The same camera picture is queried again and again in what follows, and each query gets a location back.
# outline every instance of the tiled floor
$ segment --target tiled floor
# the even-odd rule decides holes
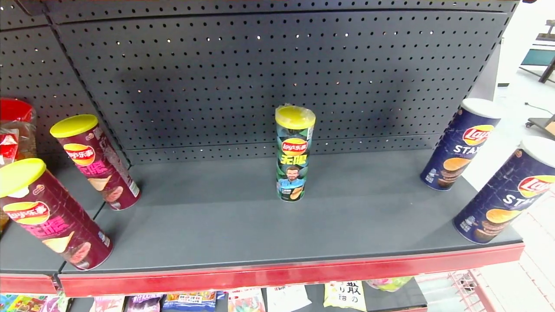
[[[519,70],[509,87],[498,88],[495,102],[506,108],[505,116],[463,173],[476,189],[485,185],[525,135],[546,136],[536,127],[526,128],[525,123],[530,117],[551,115],[524,102],[555,113],[555,83],[541,84],[538,77]],[[538,201],[528,214],[513,222],[526,243],[521,261],[480,269],[496,312],[555,311],[555,193],[553,196],[543,203]],[[432,303],[430,312],[479,311],[465,310],[461,295],[447,278],[419,284]]]

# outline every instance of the white lid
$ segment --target white lid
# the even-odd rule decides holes
[[[530,135],[522,139],[521,148],[535,160],[555,168],[555,141]]]
[[[503,108],[490,100],[467,98],[462,100],[461,106],[478,116],[501,119]]]

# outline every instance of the cable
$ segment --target cable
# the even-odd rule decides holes
[[[555,115],[555,114],[553,114],[552,112],[546,110],[545,108],[541,108],[541,107],[537,107],[537,106],[534,106],[534,105],[530,105],[528,102],[524,102],[524,105],[528,105],[528,106],[533,107],[533,108],[537,108],[537,109],[544,110],[544,111],[548,112],[550,115]]]

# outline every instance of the pegboard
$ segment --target pegboard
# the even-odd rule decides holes
[[[0,31],[46,24],[46,16],[29,16],[14,1],[0,0]]]
[[[384,150],[433,148],[441,135],[406,135],[386,138],[316,140],[310,154],[336,154],[353,152],[380,152]],[[276,145],[271,143],[211,145],[207,147],[181,147],[130,150],[131,163],[172,163],[200,160],[239,159],[275,156]]]
[[[46,1],[52,19],[58,23],[176,15],[279,13],[333,10],[425,9],[450,11],[512,12],[518,1],[420,1],[420,0],[162,0],[162,1]]]
[[[509,15],[223,14],[59,29],[124,149],[152,149],[274,142],[285,102],[316,113],[316,140],[441,134]]]
[[[67,158],[50,127],[71,115],[96,114],[49,26],[0,32],[0,94],[35,107],[41,155]]]

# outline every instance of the maroon chip canister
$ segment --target maroon chip canister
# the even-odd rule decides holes
[[[104,262],[114,245],[38,158],[0,168],[0,207],[79,270]]]
[[[56,123],[50,134],[58,139],[77,168],[114,210],[134,205],[140,190],[115,153],[94,115],[77,115]]]

